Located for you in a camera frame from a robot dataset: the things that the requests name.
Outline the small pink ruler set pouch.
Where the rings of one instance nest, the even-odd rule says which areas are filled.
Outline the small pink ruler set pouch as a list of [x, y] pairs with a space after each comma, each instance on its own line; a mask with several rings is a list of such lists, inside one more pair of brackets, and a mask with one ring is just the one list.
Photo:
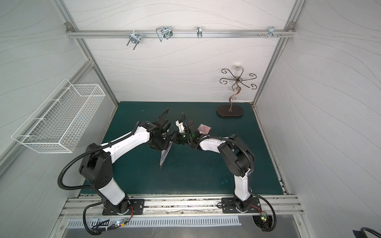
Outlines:
[[208, 127], [204, 124], [200, 124], [197, 130], [200, 134], [209, 134], [211, 127]]

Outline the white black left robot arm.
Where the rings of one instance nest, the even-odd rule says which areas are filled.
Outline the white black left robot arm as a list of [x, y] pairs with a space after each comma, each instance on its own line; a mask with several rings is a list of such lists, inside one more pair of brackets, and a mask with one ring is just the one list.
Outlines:
[[170, 122], [160, 117], [156, 122], [138, 122], [134, 129], [109, 143], [89, 145], [81, 162], [80, 174], [95, 188], [95, 191], [106, 200], [107, 209], [119, 215], [130, 211], [129, 197], [114, 179], [113, 164], [126, 153], [144, 143], [161, 151], [160, 166], [172, 146], [169, 136]]

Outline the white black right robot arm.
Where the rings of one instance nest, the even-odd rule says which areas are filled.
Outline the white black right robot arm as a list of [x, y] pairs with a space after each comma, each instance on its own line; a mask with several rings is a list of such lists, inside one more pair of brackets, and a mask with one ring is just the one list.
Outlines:
[[228, 170], [234, 175], [234, 204], [236, 210], [245, 213], [253, 200], [251, 174], [254, 170], [255, 156], [248, 146], [233, 134], [218, 137], [197, 133], [174, 132], [171, 140], [176, 144], [189, 145], [194, 150], [211, 151], [220, 154]]

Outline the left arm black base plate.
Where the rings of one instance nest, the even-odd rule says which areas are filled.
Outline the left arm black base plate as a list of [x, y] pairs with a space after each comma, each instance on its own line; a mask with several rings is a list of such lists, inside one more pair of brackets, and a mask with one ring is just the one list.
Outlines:
[[116, 215], [141, 215], [144, 208], [144, 199], [129, 199], [123, 200], [120, 204], [114, 205], [106, 201], [102, 211], [103, 216]]

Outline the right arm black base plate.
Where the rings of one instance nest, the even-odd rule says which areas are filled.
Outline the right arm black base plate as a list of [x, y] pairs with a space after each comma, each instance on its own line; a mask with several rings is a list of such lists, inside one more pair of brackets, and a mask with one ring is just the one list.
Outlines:
[[224, 214], [250, 214], [261, 213], [262, 208], [258, 198], [252, 197], [250, 202], [240, 202], [235, 197], [223, 197], [220, 202], [217, 203], [217, 207], [222, 210]]

